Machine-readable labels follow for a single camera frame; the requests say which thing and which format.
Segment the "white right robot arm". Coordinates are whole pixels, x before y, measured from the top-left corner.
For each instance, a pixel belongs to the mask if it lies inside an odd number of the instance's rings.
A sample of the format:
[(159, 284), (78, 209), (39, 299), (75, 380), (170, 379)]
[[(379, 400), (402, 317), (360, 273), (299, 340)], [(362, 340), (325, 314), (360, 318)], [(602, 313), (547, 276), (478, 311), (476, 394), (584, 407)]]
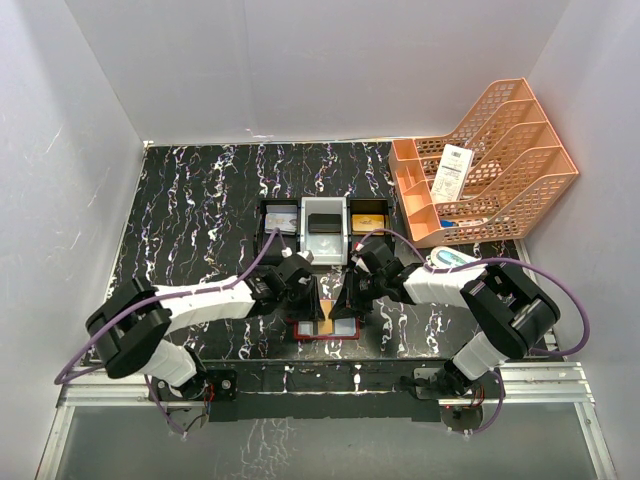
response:
[(480, 327), (478, 334), (429, 378), (401, 379), (405, 385), (450, 396), (471, 395), (491, 369), (527, 356), (560, 319), (556, 303), (517, 265), (498, 262), (434, 273), (422, 263), (403, 264), (381, 239), (359, 243), (329, 317), (363, 316), (383, 297), (408, 305), (448, 304), (471, 312)]

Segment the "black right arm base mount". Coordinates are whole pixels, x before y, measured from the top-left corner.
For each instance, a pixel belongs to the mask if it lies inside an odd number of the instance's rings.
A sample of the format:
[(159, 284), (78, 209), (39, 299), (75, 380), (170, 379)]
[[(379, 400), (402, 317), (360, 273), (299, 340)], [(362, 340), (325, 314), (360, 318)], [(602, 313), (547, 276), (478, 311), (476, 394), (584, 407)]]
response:
[(460, 400), (440, 407), (441, 421), (450, 432), (471, 435), (489, 428), (501, 413), (506, 397), (499, 371), (468, 380), (461, 373), (416, 368), (399, 379), (399, 389), (418, 400)]

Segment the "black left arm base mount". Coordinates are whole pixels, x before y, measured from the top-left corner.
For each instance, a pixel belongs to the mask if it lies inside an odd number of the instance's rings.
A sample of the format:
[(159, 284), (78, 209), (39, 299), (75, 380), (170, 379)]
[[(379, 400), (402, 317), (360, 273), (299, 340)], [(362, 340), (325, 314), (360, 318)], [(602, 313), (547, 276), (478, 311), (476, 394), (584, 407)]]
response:
[[(226, 368), (206, 368), (189, 347), (153, 357), (151, 369), (143, 376), (149, 399), (159, 408), (170, 429), (183, 438), (210, 418), (215, 402), (232, 402), (237, 398), (237, 373)], [(172, 417), (179, 411), (170, 406), (172, 402), (199, 402), (201, 411), (187, 423), (179, 423)]]

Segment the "brown credit card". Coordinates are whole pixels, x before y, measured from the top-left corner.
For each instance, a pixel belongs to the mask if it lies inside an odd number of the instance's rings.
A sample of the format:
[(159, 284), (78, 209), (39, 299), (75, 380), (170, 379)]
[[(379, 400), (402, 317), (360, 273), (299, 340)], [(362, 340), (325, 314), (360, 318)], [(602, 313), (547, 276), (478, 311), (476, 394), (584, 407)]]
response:
[(334, 334), (334, 321), (330, 318), (330, 312), (333, 308), (333, 305), (333, 300), (320, 301), (323, 318), (317, 323), (317, 334), (319, 336), (328, 336)]

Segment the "red leather card holder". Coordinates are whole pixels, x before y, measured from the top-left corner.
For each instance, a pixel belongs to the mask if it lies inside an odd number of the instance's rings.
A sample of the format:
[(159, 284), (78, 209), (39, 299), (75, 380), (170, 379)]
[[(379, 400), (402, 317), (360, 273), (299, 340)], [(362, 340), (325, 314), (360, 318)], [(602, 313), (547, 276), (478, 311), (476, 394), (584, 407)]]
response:
[(301, 321), (294, 324), (293, 336), (298, 341), (311, 340), (358, 340), (360, 326), (355, 317), (331, 319), (329, 313), (334, 300), (321, 300), (324, 318), (318, 321)]

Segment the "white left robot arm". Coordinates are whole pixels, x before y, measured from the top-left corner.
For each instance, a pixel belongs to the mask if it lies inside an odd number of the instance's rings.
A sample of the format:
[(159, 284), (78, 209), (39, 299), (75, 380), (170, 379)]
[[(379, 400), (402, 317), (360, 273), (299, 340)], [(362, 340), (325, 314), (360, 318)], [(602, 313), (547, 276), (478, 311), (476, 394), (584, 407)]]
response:
[(172, 385), (182, 397), (194, 399), (204, 392), (207, 376), (193, 352), (165, 336), (192, 325), (269, 315), (278, 309), (303, 321), (322, 318), (313, 260), (310, 251), (287, 250), (277, 266), (257, 266), (191, 290), (154, 286), (138, 277), (118, 287), (89, 317), (86, 329), (95, 336), (126, 312), (95, 342), (107, 375), (112, 379), (150, 375)]

